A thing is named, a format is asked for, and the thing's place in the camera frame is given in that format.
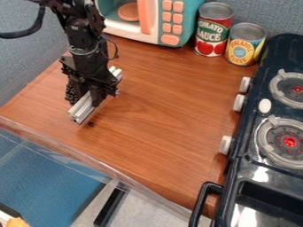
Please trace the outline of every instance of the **microwave button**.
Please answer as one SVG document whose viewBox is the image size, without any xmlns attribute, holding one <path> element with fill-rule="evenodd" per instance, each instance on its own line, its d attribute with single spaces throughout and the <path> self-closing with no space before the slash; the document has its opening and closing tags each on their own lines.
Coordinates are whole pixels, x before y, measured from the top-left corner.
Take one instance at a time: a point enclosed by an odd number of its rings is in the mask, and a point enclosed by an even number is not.
<svg viewBox="0 0 303 227">
<path fill-rule="evenodd" d="M 161 41 L 164 44 L 176 46 L 177 44 L 179 44 L 180 38 L 178 36 L 175 36 L 175 35 L 163 35 L 161 37 Z"/>
<path fill-rule="evenodd" d="M 172 25 L 168 23 L 164 23 L 162 29 L 164 32 L 170 33 L 172 32 Z"/>
<path fill-rule="evenodd" d="M 183 31 L 182 25 L 173 25 L 173 33 L 176 35 L 180 35 Z"/>
<path fill-rule="evenodd" d="M 182 24 L 183 22 L 183 15 L 180 13 L 175 13 L 173 16 L 173 22 L 176 24 Z"/>
<path fill-rule="evenodd" d="M 165 10 L 165 11 L 171 11 L 173 8 L 173 2 L 170 0 L 164 0 L 162 2 L 162 7 L 163 7 L 163 10 Z"/>
<path fill-rule="evenodd" d="M 172 21 L 172 13 L 170 13 L 170 12 L 163 12 L 163 14 L 162 14 L 162 19 L 163 19 L 163 21 L 165 21 L 165 22 L 170 22 L 170 21 Z"/>
<path fill-rule="evenodd" d="M 174 11 L 175 12 L 183 12 L 184 10 L 184 3 L 183 2 L 174 2 Z"/>
</svg>

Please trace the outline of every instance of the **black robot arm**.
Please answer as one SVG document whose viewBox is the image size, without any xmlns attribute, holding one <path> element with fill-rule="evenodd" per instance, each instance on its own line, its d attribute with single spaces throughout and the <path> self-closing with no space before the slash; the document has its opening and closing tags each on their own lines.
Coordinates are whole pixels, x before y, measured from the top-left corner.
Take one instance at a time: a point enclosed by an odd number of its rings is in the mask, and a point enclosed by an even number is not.
<svg viewBox="0 0 303 227">
<path fill-rule="evenodd" d="M 0 33 L 0 38 L 18 38 L 38 31 L 43 23 L 45 7 L 58 17 L 65 30 L 72 57 L 62 57 L 62 71 L 69 78 L 66 99 L 73 105 L 90 91 L 92 106 L 107 97 L 116 96 L 120 78 L 108 70 L 107 39 L 103 36 L 105 18 L 93 0 L 29 0 L 40 5 L 34 25 L 27 30 Z"/>
</svg>

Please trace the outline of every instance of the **cable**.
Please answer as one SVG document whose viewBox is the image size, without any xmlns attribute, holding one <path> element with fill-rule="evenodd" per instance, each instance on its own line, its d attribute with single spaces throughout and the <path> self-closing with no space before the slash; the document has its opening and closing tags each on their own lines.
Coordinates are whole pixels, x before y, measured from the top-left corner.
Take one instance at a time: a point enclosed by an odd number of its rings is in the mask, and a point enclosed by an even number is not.
<svg viewBox="0 0 303 227">
<path fill-rule="evenodd" d="M 106 41 L 108 41 L 110 43 L 113 43 L 113 45 L 114 45 L 114 47 L 116 49 L 112 58 L 108 58 L 106 56 L 106 54 L 101 49 L 101 53 L 102 53 L 103 57 L 105 57 L 107 60 L 114 60 L 114 59 L 118 58 L 119 57 L 119 48 L 118 48 L 117 43 L 115 43 L 113 40 L 107 38 L 106 36 L 101 35 L 101 37 L 104 38 Z"/>
<path fill-rule="evenodd" d="M 23 31 L 19 31 L 19 32 L 0 33 L 0 38 L 15 39 L 15 38 L 24 37 L 27 35 L 32 35 L 33 33 L 37 32 L 42 27 L 44 14 L 45 14 L 45 6 L 40 5 L 37 18 L 35 19 L 35 22 L 32 27 L 30 27 L 29 29 L 23 30 Z"/>
</svg>

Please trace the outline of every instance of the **tin can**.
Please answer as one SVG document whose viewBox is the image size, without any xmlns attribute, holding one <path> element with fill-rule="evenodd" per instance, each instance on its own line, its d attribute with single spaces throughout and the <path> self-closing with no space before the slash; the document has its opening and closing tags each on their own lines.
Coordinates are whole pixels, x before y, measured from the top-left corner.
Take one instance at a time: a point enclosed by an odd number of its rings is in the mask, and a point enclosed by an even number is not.
<svg viewBox="0 0 303 227">
<path fill-rule="evenodd" d="M 233 18 L 234 13 L 227 4 L 202 4 L 199 8 L 195 51 L 208 57 L 224 54 Z"/>
<path fill-rule="evenodd" d="M 251 66 L 260 60 L 266 39 L 263 27 L 252 23 L 240 23 L 230 30 L 226 58 L 238 66 Z"/>
</svg>

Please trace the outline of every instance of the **toy stove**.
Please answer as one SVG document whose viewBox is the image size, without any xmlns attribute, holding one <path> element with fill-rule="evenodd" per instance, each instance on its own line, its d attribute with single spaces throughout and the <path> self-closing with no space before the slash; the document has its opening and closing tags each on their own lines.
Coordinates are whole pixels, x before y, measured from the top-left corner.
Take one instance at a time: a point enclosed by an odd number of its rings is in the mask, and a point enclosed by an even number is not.
<svg viewBox="0 0 303 227">
<path fill-rule="evenodd" d="M 272 38 L 240 91 L 242 119 L 220 149 L 229 157 L 225 184 L 203 184 L 190 227 L 210 193 L 220 196 L 213 227 L 303 226 L 303 36 Z"/>
</svg>

